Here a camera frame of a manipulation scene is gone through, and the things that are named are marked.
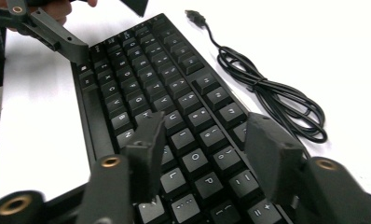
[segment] white surface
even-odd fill
[[[306,143],[312,156],[344,164],[371,193],[371,1],[150,0],[138,18],[118,0],[81,2],[65,27],[90,45],[164,12],[254,112],[255,98],[215,62],[199,11],[216,41],[248,56],[268,79],[293,86],[326,115],[329,141]],[[0,125],[0,198],[36,189],[46,199],[84,184],[89,166],[70,64],[38,41],[9,33]]]

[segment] black keycap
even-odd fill
[[[112,123],[115,135],[124,133],[125,131],[133,128],[133,124],[127,112],[124,112],[112,118],[111,123]]]
[[[127,45],[128,43],[130,43],[134,39],[134,33],[133,33],[132,30],[122,32],[118,36],[119,36],[120,42],[122,43],[122,46]]]
[[[201,131],[214,125],[212,116],[210,116],[205,107],[189,114],[186,117],[186,121],[193,133],[200,133]]]
[[[170,170],[160,178],[163,196],[166,201],[188,190],[185,177],[179,168]]]
[[[188,115],[189,113],[202,107],[202,103],[193,91],[180,97],[176,102],[178,104],[179,111],[183,116]]]
[[[113,62],[119,58],[121,58],[122,56],[124,56],[124,51],[122,49],[118,49],[116,51],[113,51],[109,54],[109,59],[110,59],[110,62]]]
[[[169,219],[159,196],[152,203],[140,203],[138,210],[143,224],[159,224]]]
[[[135,77],[131,77],[125,82],[122,82],[121,88],[126,101],[129,101],[130,99],[142,94],[139,82]]]
[[[109,119],[127,111],[120,94],[113,95],[107,99],[111,99],[106,104]]]
[[[228,176],[243,167],[243,161],[233,147],[226,147],[213,155],[215,171],[221,176]]]
[[[101,91],[103,94],[103,98],[107,98],[111,95],[118,94],[118,85],[115,81],[110,81],[104,85],[101,86]]]
[[[200,95],[205,95],[220,87],[218,81],[210,73],[197,78],[193,84]]]
[[[154,101],[153,109],[154,111],[165,111],[166,114],[169,114],[176,109],[176,106],[169,95],[164,95]]]
[[[160,53],[163,52],[163,47],[159,43],[155,43],[145,47],[145,54],[151,62],[155,62]]]
[[[228,142],[217,125],[199,134],[199,141],[206,154],[210,155]]]
[[[168,93],[173,98],[173,100],[178,99],[180,96],[183,96],[191,91],[188,83],[183,78],[180,78],[173,83],[169,84]]]
[[[114,67],[114,70],[120,70],[126,66],[129,66],[128,60],[125,56],[121,56],[115,60],[112,61],[112,65]]]
[[[159,73],[159,77],[165,85],[169,85],[173,83],[175,80],[181,78],[181,75],[177,68],[172,65],[166,69],[164,69],[161,73]]]
[[[232,139],[239,147],[240,150],[244,150],[244,140],[246,138],[247,122],[243,122],[241,125],[235,127],[231,132]]]
[[[77,73],[78,73],[79,79],[89,76],[89,75],[93,75],[93,71],[89,63],[83,63],[83,64],[78,65]]]
[[[205,154],[203,154],[200,148],[197,148],[196,150],[185,155],[182,158],[182,164],[186,170],[185,174],[191,179],[202,175],[203,173],[207,173],[211,169]]]
[[[210,211],[211,218],[214,224],[240,224],[240,214],[230,200],[219,204]]]
[[[240,203],[249,202],[261,194],[261,189],[249,170],[229,179],[229,185]]]
[[[180,63],[194,54],[188,46],[182,46],[177,49],[172,55],[177,60],[177,62]]]
[[[104,43],[104,46],[106,48],[107,53],[111,53],[111,52],[121,48],[119,46],[119,41],[117,40],[116,36],[112,36],[110,38],[107,38],[106,40],[104,40],[103,43]]]
[[[168,36],[168,39],[165,43],[165,48],[170,52],[174,52],[177,49],[181,48],[184,46],[185,43],[183,43],[182,39],[178,35],[170,35]]]
[[[150,105],[148,105],[148,102],[143,94],[130,99],[128,104],[130,106],[130,113],[133,117],[150,108]]]
[[[119,82],[125,82],[131,77],[134,77],[133,71],[130,66],[126,66],[116,71],[116,76]]]
[[[165,128],[167,136],[172,136],[174,133],[186,128],[186,123],[180,116],[178,110],[175,110],[165,116]]]
[[[150,62],[147,60],[147,57],[145,57],[145,55],[139,56],[132,60],[132,66],[136,73],[137,71],[147,67],[148,65],[150,65]]]
[[[163,70],[172,65],[170,58],[164,52],[158,54],[157,58],[151,60],[151,62],[153,63],[153,66],[158,73],[162,72]]]
[[[83,91],[91,91],[98,87],[93,74],[87,75],[80,79],[80,87]]]
[[[174,134],[170,138],[170,144],[173,153],[176,156],[182,156],[198,146],[194,135],[192,135],[189,129],[183,129],[182,131]]]
[[[223,87],[219,87],[214,91],[209,92],[205,96],[206,104],[212,111],[221,109],[223,106],[232,102],[232,99],[229,97],[228,93],[224,90]]]
[[[115,79],[114,79],[114,75],[111,72],[111,70],[107,74],[105,74],[103,76],[102,76],[102,74],[99,74],[98,75],[99,85],[101,85],[101,86],[104,85],[104,84],[106,84],[107,82],[113,81],[113,80],[115,80]]]
[[[183,69],[186,75],[191,75],[192,73],[200,70],[204,67],[203,63],[194,55],[191,56],[180,63],[180,67]]]
[[[208,173],[195,181],[195,188],[198,199],[203,206],[215,202],[224,190],[223,185],[214,172]]]
[[[119,148],[125,147],[128,144],[128,142],[130,141],[130,139],[133,137],[133,134],[134,134],[134,130],[130,129],[130,130],[127,130],[126,132],[121,133],[120,135],[118,135],[117,136],[118,147]]]
[[[179,224],[197,223],[201,219],[200,209],[192,194],[187,194],[185,197],[172,204],[172,211]]]
[[[136,124],[139,126],[140,123],[143,122],[143,120],[148,119],[148,118],[151,118],[151,114],[152,113],[153,112],[150,109],[148,109],[148,110],[146,110],[146,111],[144,111],[144,112],[136,115],[135,116]]]
[[[156,72],[151,66],[147,66],[146,68],[138,71],[138,77],[143,89],[151,85],[152,83],[159,81]]]
[[[247,214],[254,224],[278,224],[282,220],[278,210],[267,199],[251,207]]]
[[[94,66],[99,66],[106,61],[106,53],[104,52],[104,46],[102,43],[90,47],[89,52]]]
[[[216,115],[226,129],[232,128],[247,119],[247,116],[235,102],[221,108]]]
[[[168,94],[165,90],[165,87],[160,81],[151,83],[145,88],[145,96],[147,97],[148,102],[153,103],[157,99]]]
[[[176,163],[177,162],[174,159],[171,148],[169,146],[165,146],[163,148],[161,172],[166,172],[167,170],[171,169],[174,165],[176,165]]]

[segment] screw hole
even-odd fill
[[[0,206],[0,215],[9,216],[25,209],[32,201],[30,195],[21,195]]]
[[[325,170],[336,170],[337,169],[337,165],[332,163],[331,161],[326,161],[326,160],[317,160],[316,161],[317,165],[319,165],[320,167],[322,167],[323,169]]]
[[[116,157],[107,158],[106,160],[102,161],[102,167],[113,167],[120,163],[120,159]]]
[[[22,13],[22,7],[13,7],[13,12],[15,13]]]

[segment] keycap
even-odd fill
[[[202,107],[202,103],[193,91],[177,99],[176,103],[183,116]]]
[[[247,119],[247,116],[236,103],[232,103],[221,108],[216,115],[226,129],[231,128]]]
[[[282,220],[278,210],[267,199],[251,207],[247,214],[254,224],[278,224]]]
[[[224,187],[214,172],[195,181],[199,202],[206,206],[222,196]]]
[[[202,77],[197,78],[192,82],[199,92],[200,95],[205,95],[210,91],[213,91],[220,87],[218,81],[212,76],[212,74],[207,73]]]
[[[261,194],[261,189],[250,170],[245,170],[230,178],[229,185],[240,203],[249,202]]]
[[[186,169],[185,174],[191,179],[211,170],[211,166],[200,148],[185,155],[182,158],[182,164]]]
[[[191,75],[192,73],[200,70],[204,67],[203,63],[193,55],[180,63],[180,67],[183,69],[186,75]]]
[[[208,104],[212,111],[221,109],[223,106],[232,102],[232,99],[229,97],[228,93],[223,87],[219,87],[206,94],[205,100],[206,104]]]
[[[138,210],[144,224],[159,224],[169,219],[159,196],[152,203],[140,203]]]
[[[136,124],[139,126],[141,122],[143,122],[145,119],[149,119],[151,118],[151,114],[153,112],[151,111],[151,109],[148,109],[138,115],[135,116],[135,121],[136,121]]]
[[[150,108],[150,105],[148,105],[148,102],[143,94],[137,95],[136,97],[130,99],[128,101],[128,105],[130,107],[129,111],[133,117]]]
[[[189,114],[186,117],[186,121],[193,133],[200,133],[201,131],[214,125],[212,116],[210,116],[205,107],[202,107],[201,109]]]
[[[124,106],[122,97],[119,93],[112,95],[107,99],[110,99],[108,100],[109,103],[106,103],[109,119],[112,119],[113,117],[127,111],[127,108]]]
[[[192,194],[172,203],[172,211],[179,224],[197,223],[201,219],[199,206]]]
[[[175,133],[170,138],[170,143],[173,153],[176,156],[182,156],[198,146],[194,135],[187,128]]]
[[[230,200],[220,203],[210,211],[214,224],[240,224],[241,217],[235,207],[234,203]]]
[[[130,141],[130,139],[133,137],[133,134],[134,134],[133,129],[127,130],[126,132],[119,134],[117,136],[118,147],[119,148],[125,147]]]
[[[174,165],[176,165],[176,159],[174,158],[171,148],[167,145],[163,148],[161,172],[166,172]]]
[[[157,99],[165,96],[167,94],[165,87],[160,81],[151,83],[145,88],[145,96],[148,102],[153,103]]]
[[[113,119],[111,119],[115,135],[124,133],[125,131],[133,128],[133,124],[127,112],[124,112]]]
[[[203,150],[207,154],[215,152],[220,147],[226,145],[228,141],[217,125],[201,132],[198,137]]]
[[[246,138],[246,128],[247,122],[243,122],[242,124],[235,127],[231,132],[229,132],[232,136],[232,139],[236,143],[236,145],[239,147],[240,150],[244,150],[244,141]]]
[[[186,83],[186,80],[183,78],[177,79],[173,83],[169,84],[168,87],[168,93],[174,100],[190,91],[191,89],[189,88],[188,83]]]
[[[215,171],[221,176],[228,176],[244,166],[243,161],[233,147],[226,147],[213,155]]]
[[[175,110],[165,116],[165,128],[167,136],[172,136],[174,133],[186,128],[186,123],[184,122],[178,110]]]
[[[179,168],[174,168],[160,178],[162,191],[165,200],[170,200],[173,197],[185,192],[189,186],[186,183],[185,177]]]
[[[153,108],[154,111],[164,111],[166,114],[169,114],[176,109],[176,106],[169,95],[164,95],[153,102]]]

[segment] keyboard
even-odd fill
[[[72,70],[90,165],[165,112],[161,189],[134,205],[134,223],[293,223],[291,208],[265,198],[242,152],[247,109],[164,14],[89,55]]]

